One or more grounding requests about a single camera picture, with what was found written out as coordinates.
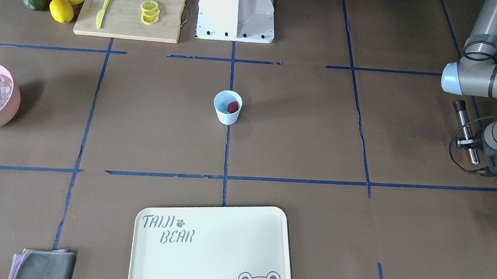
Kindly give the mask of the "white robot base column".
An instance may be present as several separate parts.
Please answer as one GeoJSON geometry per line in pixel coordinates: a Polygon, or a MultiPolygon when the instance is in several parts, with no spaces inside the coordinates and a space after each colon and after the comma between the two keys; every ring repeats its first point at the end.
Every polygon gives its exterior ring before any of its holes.
{"type": "Polygon", "coordinates": [[[199,39],[270,44],[274,41],[274,0],[199,0],[199,39]]]}

